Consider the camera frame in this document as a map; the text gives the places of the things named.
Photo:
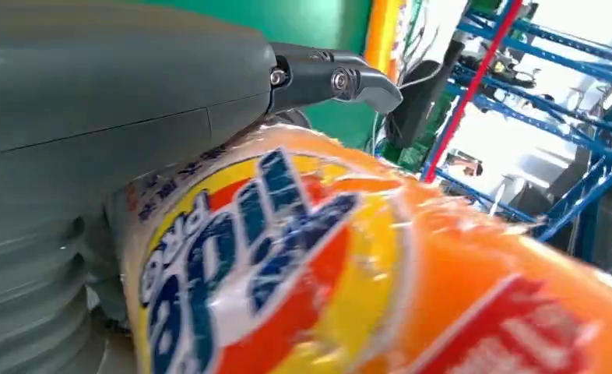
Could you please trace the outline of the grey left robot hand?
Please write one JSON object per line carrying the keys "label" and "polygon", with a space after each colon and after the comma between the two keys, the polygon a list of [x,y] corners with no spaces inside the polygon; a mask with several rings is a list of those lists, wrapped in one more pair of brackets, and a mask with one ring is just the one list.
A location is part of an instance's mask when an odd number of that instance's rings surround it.
{"label": "grey left robot hand", "polygon": [[361,57],[246,26],[107,1],[0,1],[0,302],[131,179],[277,112],[334,99],[387,113],[397,87]]}

